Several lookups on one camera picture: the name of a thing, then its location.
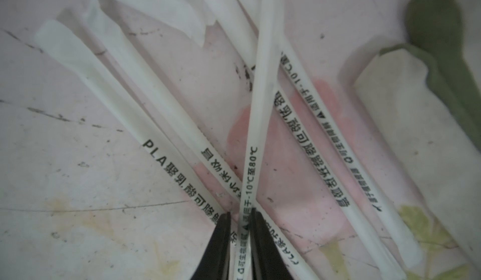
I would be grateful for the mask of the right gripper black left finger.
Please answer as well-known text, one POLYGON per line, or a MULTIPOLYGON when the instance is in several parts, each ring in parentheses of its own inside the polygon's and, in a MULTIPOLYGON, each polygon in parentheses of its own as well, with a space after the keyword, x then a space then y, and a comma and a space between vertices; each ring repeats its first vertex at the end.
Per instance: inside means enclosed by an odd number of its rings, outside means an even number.
POLYGON ((221 214, 191 280, 227 280, 230 265, 230 212, 221 214))

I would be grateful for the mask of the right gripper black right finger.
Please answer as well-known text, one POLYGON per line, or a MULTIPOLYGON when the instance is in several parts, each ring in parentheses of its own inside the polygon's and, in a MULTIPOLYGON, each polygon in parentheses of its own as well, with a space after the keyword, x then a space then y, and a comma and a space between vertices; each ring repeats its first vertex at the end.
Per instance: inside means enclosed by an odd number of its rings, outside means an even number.
POLYGON ((255 208, 249 215, 249 236, 253 279, 294 279, 284 264, 263 215, 255 208))

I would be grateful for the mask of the straw white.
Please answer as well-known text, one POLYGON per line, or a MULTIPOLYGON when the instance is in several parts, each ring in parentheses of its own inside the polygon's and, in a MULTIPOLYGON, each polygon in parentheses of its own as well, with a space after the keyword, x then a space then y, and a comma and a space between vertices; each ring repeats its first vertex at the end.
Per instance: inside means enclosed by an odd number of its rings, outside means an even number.
POLYGON ((283 35, 284 10, 281 0, 239 0, 257 25, 257 51, 254 85, 249 114, 248 138, 244 160, 243 185, 239 205, 238 242, 235 249, 234 279, 246 279, 251 249, 249 216, 257 206, 256 196, 266 146, 269 121, 277 89, 280 37, 283 35))

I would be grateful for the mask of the pile of wrapped straws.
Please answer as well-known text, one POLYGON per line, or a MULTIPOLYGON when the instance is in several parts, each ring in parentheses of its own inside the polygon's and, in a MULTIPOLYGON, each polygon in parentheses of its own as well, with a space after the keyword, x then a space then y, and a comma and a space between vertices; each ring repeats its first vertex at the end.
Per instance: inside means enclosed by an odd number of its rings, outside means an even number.
MULTIPOLYGON (((106 12, 130 34, 132 43, 180 98, 201 129, 240 164, 247 137, 247 79, 236 79, 239 55, 220 26, 207 32, 200 49, 180 34, 111 0, 106 12)), ((320 95, 354 149, 397 206, 422 207, 423 199, 378 141, 372 124, 349 100, 344 81, 359 73, 377 48, 397 42, 398 14, 406 0, 285 0, 288 37, 320 95)), ((43 250, 35 257, 33 279, 182 279, 209 230, 186 196, 147 165, 104 106, 78 79, 51 58, 37 69, 42 79, 33 102, 56 113, 45 126, 53 138, 54 166, 47 185, 39 230, 43 250)), ((372 261, 333 207, 326 189, 300 157, 278 117, 269 126, 267 182, 261 201, 282 222, 289 238, 324 266, 314 249, 334 237, 348 267, 362 278, 375 275, 372 261)))

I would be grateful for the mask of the pink floral table mat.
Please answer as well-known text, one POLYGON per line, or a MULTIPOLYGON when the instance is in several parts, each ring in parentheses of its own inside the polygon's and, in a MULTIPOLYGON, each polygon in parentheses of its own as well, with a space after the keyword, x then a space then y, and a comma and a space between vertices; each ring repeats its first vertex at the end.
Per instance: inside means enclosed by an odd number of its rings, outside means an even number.
MULTIPOLYGON (((88 0, 1 0, 1 279, 189 279, 214 225, 33 35, 58 18, 144 105, 225 210, 238 203, 78 23, 88 0)), ((252 76, 222 28, 203 48, 113 0, 104 12, 242 177, 252 76)), ((382 144, 350 81, 405 40, 408 0, 283 0, 286 34, 365 168, 428 239, 409 279, 480 279, 382 144)), ((258 201, 324 279, 382 279, 377 265, 277 114, 258 201)))

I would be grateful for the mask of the white work glove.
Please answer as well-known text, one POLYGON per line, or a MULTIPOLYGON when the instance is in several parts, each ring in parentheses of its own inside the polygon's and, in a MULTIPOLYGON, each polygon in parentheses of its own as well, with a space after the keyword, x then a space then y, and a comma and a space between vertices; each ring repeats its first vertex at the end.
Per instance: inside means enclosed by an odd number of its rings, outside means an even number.
POLYGON ((354 90, 425 203, 480 266, 480 0, 410 0, 408 42, 354 90))

